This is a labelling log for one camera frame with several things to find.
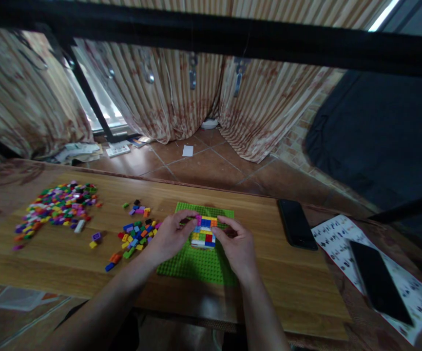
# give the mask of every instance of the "person's leg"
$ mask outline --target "person's leg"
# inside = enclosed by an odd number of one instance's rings
[[[66,322],[73,314],[76,313],[87,301],[82,304],[73,307],[65,316],[65,318],[60,322],[59,326]],[[109,347],[109,350],[136,350],[139,346],[139,332],[138,332],[138,319],[136,318],[133,310],[128,313],[127,317],[123,321],[120,329],[118,330],[117,335],[112,341],[112,344]]]

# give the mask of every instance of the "smartphone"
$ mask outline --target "smartphone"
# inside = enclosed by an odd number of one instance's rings
[[[349,240],[361,284],[374,310],[414,326],[393,278],[378,250]]]
[[[317,251],[317,242],[313,237],[300,203],[279,199],[278,207],[288,243],[301,249]]]

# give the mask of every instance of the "wooden table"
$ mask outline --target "wooden table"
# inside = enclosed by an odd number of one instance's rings
[[[65,295],[91,298],[114,274],[128,264],[105,273],[112,253],[121,249],[117,233],[141,215],[128,216],[124,202],[136,198],[152,208],[151,218],[163,220],[175,211],[177,202],[235,211],[255,236],[258,267],[284,330],[346,340],[344,322],[351,321],[345,304],[317,252],[290,246],[285,238],[276,199],[228,193],[146,180],[69,171],[54,187],[71,180],[94,183],[104,203],[92,208],[92,221],[81,234],[60,226],[44,225],[21,251],[13,252],[14,227],[27,206],[10,214],[0,225],[0,284],[26,287]],[[89,248],[90,237],[105,231],[103,243]],[[240,289],[153,274],[136,306],[151,311],[243,323]]]

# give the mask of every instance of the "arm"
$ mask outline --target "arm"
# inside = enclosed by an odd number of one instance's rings
[[[218,219],[237,233],[230,238],[218,227],[211,229],[242,287],[249,350],[289,350],[281,322],[258,273],[252,233],[234,219],[224,216]]]
[[[168,216],[145,250],[56,329],[42,349],[107,349],[149,275],[180,251],[196,226],[193,219],[181,229],[180,221],[196,215],[195,211],[182,210]]]

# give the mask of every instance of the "brick wall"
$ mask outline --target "brick wall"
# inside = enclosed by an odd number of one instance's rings
[[[301,118],[289,130],[288,134],[281,139],[279,144],[272,151],[272,154],[283,162],[287,163],[289,166],[314,177],[330,188],[335,189],[342,195],[349,197],[366,206],[371,211],[378,213],[381,212],[381,210],[377,206],[364,199],[350,187],[334,180],[329,175],[314,167],[308,159],[305,150],[305,137],[313,123],[318,109],[334,89],[336,84],[338,84],[344,73],[345,70],[333,70],[330,76],[326,79],[325,83],[320,89],[320,92],[315,97],[313,102],[306,108]]]

